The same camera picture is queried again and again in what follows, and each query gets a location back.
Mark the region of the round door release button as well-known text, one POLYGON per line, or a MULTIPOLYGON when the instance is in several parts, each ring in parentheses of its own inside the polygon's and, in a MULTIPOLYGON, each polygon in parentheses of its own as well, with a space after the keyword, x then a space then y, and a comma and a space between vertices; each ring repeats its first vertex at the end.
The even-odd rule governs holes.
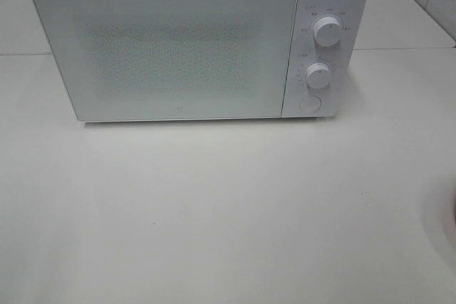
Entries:
POLYGON ((314 114, 321 108, 321 99, 315 95, 306 96, 299 103, 299 109, 307 114, 314 114))

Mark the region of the white microwave door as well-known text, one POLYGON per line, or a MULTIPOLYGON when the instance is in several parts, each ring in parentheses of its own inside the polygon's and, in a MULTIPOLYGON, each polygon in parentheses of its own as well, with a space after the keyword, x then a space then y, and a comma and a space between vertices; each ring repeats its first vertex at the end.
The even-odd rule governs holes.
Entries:
POLYGON ((33 0, 83 122, 279 117, 296 0, 33 0))

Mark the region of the pink plate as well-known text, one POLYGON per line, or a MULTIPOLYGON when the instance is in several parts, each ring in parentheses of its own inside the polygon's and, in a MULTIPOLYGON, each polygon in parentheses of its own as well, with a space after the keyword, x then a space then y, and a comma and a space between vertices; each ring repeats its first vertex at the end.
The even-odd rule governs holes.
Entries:
POLYGON ((442 200, 442 225, 448 239, 455 240, 455 188, 445 192, 442 200))

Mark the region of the lower white dial knob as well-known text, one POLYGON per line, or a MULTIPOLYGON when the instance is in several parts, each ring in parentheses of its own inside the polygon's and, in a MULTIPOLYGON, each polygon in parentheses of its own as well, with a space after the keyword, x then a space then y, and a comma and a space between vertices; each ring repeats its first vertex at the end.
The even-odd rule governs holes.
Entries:
POLYGON ((323 62, 314 63, 305 71, 306 84, 312 89, 325 88, 330 84, 331 76, 331 67, 323 62))

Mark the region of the white dial knob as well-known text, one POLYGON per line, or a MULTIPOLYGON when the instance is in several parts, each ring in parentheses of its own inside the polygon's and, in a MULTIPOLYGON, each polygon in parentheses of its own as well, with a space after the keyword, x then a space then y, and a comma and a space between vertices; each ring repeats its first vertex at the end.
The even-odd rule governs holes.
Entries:
POLYGON ((343 22, 333 14, 317 18, 312 24, 313 38, 319 46, 331 47, 341 39, 343 22))
POLYGON ((305 71, 306 84, 312 89, 325 88, 330 84, 331 76, 331 67, 323 62, 314 63, 305 71))

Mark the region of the upper white dial knob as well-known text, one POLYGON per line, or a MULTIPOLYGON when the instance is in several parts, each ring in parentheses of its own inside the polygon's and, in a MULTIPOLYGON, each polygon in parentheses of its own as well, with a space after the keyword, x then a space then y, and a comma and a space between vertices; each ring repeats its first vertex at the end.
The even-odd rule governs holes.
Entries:
POLYGON ((333 14, 317 18, 312 24, 313 38, 319 46, 331 47, 341 39, 343 22, 333 14))

